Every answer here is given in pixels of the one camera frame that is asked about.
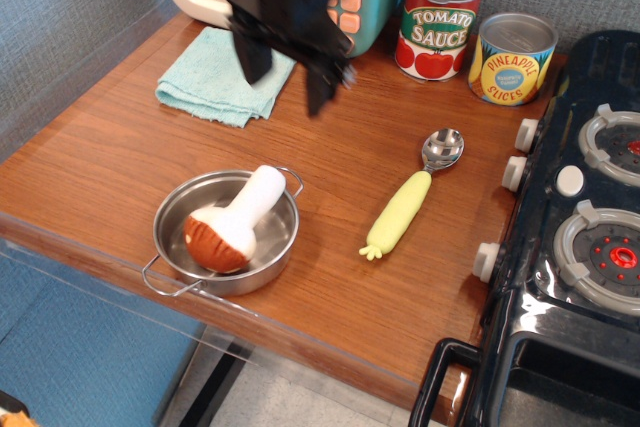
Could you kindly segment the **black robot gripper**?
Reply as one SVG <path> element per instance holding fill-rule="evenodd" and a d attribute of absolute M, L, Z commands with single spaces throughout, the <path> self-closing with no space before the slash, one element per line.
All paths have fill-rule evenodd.
<path fill-rule="evenodd" d="M 307 112 L 316 117 L 349 76 L 350 42 L 331 20 L 328 0 L 227 0 L 237 58 L 250 85 L 272 68 L 277 51 L 307 68 Z"/>

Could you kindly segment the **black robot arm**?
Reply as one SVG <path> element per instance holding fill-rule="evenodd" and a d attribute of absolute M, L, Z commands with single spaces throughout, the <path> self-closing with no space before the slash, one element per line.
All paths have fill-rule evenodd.
<path fill-rule="evenodd" d="M 307 71 L 307 112 L 319 114 L 341 85 L 353 81 L 351 41 L 331 19 L 329 0 L 227 0 L 236 55 L 254 85 L 272 68 L 278 51 Z"/>

